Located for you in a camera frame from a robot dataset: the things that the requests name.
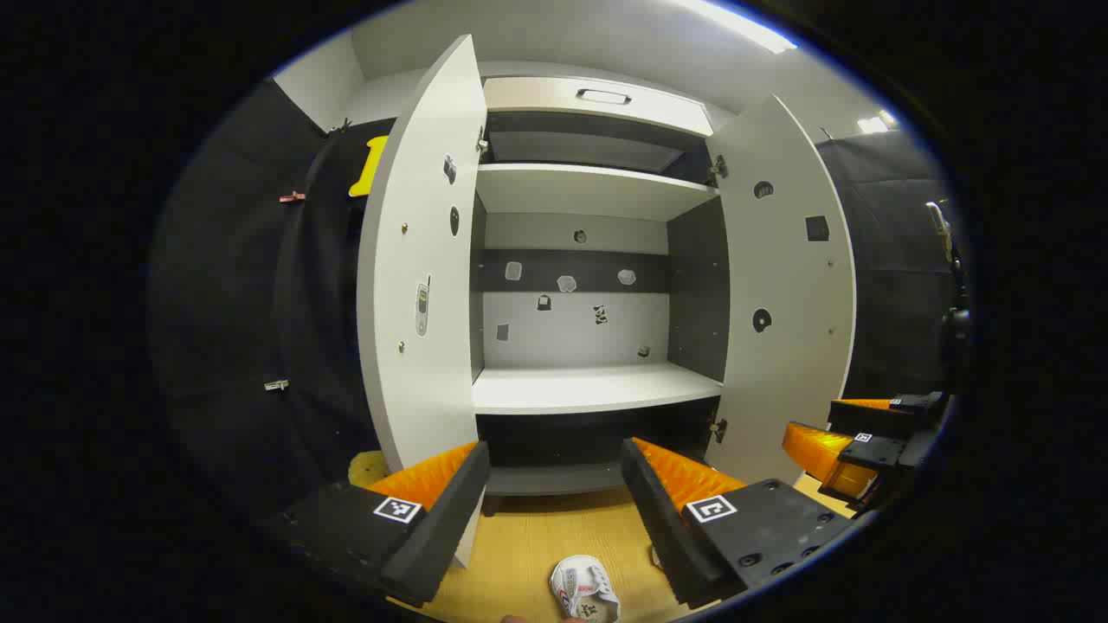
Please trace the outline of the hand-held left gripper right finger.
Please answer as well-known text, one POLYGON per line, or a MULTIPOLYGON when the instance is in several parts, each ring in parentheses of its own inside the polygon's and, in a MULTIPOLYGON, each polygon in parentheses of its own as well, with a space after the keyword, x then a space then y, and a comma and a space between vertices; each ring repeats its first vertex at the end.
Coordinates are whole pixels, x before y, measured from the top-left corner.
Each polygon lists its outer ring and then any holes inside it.
POLYGON ((741 484, 638 438, 622 442, 620 470, 673 595, 689 607, 761 590, 852 524, 779 478, 741 484))

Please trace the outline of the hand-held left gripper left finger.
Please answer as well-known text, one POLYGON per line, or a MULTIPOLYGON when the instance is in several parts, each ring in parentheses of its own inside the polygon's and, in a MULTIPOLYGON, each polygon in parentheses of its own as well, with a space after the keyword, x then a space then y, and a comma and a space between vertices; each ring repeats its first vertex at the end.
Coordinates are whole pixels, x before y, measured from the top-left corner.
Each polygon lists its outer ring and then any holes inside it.
POLYGON ((261 528, 343 588, 423 607, 447 576, 490 471, 488 443, 475 441, 373 486, 321 486, 261 528))

